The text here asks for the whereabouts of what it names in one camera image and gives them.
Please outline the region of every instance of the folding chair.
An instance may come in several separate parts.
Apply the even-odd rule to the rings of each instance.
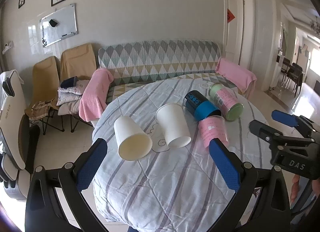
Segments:
[[[31,112],[32,106],[36,102],[51,101],[50,109],[49,109],[46,121],[44,121],[45,117],[43,119],[40,119],[40,121],[42,122],[43,135],[45,135],[47,131],[47,126],[51,126],[61,132],[64,132],[62,116],[61,116],[61,129],[49,123],[49,119],[53,118],[54,113],[59,110],[59,107],[57,106],[57,99],[58,99],[57,93],[58,93],[59,83],[60,82],[59,82],[57,62],[56,62],[55,56],[48,57],[45,60],[42,60],[33,66],[32,101],[29,107],[26,109],[26,111]]]
[[[65,50],[61,55],[60,82],[74,76],[81,80],[90,80],[96,69],[96,58],[91,43]],[[72,118],[76,119],[74,127],[72,126]],[[75,131],[79,121],[92,126],[79,116],[75,117],[74,114],[70,114],[71,133]]]

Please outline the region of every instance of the striped tablecloth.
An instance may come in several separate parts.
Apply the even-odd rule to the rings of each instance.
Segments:
[[[182,104],[190,90],[207,96],[210,84],[202,79],[167,79],[130,90],[107,106],[92,136],[93,141],[103,138],[108,143],[108,153],[93,180],[95,203],[106,220],[145,232],[202,232],[219,217],[234,191],[228,189],[204,149],[197,122],[185,111],[192,141],[186,147],[169,149],[155,120],[163,104]],[[253,119],[266,120],[244,97],[235,95],[244,112],[238,120],[227,122],[228,149],[243,162],[270,169],[268,144],[248,130]],[[117,153],[113,124],[123,115],[132,117],[153,140],[152,151],[135,162],[122,160]]]

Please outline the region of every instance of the pillow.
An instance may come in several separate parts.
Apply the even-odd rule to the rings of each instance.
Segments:
[[[58,102],[57,102],[58,106],[64,103],[76,101],[81,98],[81,95],[73,94],[73,93],[64,93],[64,92],[58,91],[58,94],[59,94]]]
[[[63,93],[83,94],[87,87],[89,80],[78,80],[76,86],[68,88],[59,88],[58,91]]]
[[[78,99],[77,101],[68,102],[60,106],[58,115],[76,114],[79,112],[80,100]]]

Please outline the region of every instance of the hand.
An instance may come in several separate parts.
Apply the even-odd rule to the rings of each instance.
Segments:
[[[293,185],[291,188],[290,203],[293,203],[298,196],[299,180],[300,180],[300,176],[295,174],[295,176],[292,179]],[[312,181],[312,189],[313,189],[313,192],[316,194],[316,197],[319,197],[319,195],[320,195],[320,179]]]

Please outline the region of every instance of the red decoration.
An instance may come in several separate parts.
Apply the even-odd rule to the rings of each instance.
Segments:
[[[232,14],[232,12],[229,9],[228,9],[227,18],[228,18],[228,20],[227,20],[228,23],[231,22],[235,18],[235,16]]]

